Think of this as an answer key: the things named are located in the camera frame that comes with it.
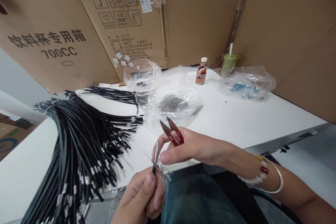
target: brown drink bottle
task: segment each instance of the brown drink bottle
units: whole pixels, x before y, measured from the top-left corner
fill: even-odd
[[[208,61],[208,58],[206,57],[203,57],[201,59],[201,63],[200,63],[200,66],[199,66],[199,69],[197,71],[197,74],[196,74],[196,84],[197,85],[203,85],[204,84],[204,81],[205,81],[205,76],[206,76],[206,72],[207,72],[207,61]]]

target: plastic bag of metal parts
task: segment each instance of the plastic bag of metal parts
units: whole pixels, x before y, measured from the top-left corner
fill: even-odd
[[[131,91],[146,89],[150,80],[159,76],[161,67],[149,59],[135,59],[124,67],[124,82]]]
[[[169,126],[169,117],[177,126],[187,127],[198,115],[203,102],[195,88],[195,80],[187,76],[187,67],[163,71],[160,76],[144,83],[151,90],[136,92],[135,98],[144,112],[146,126],[163,132],[160,120]]]
[[[231,74],[222,75],[221,84],[230,93],[246,100],[263,100],[277,85],[263,66],[233,68]]]

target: jeans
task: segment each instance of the jeans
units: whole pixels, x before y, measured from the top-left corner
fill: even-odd
[[[246,224],[202,164],[171,174],[161,223]]]

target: hand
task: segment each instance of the hand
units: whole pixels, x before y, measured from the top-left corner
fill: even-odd
[[[184,138],[184,144],[176,147],[173,143],[169,144],[168,149],[160,155],[161,162],[164,165],[185,162],[190,159],[196,159],[208,165],[219,165],[223,163],[223,159],[227,157],[230,153],[229,150],[234,146],[226,141],[202,135],[183,127],[179,127],[179,130]],[[172,131],[171,135],[174,139],[181,141],[175,131]],[[158,138],[158,141],[160,141],[159,149],[161,150],[165,143],[170,142],[170,139],[166,134],[163,134]],[[153,149],[152,160],[154,159],[155,148]]]
[[[162,182],[149,167],[132,177],[111,224],[142,224],[147,218],[155,219],[161,213],[164,200]]]

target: plastic cup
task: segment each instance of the plastic cup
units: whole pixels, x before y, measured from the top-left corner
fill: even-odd
[[[223,60],[222,73],[224,74],[231,73],[232,68],[234,68],[239,57],[240,56],[236,54],[231,54],[231,57],[229,57],[229,54],[225,54]]]

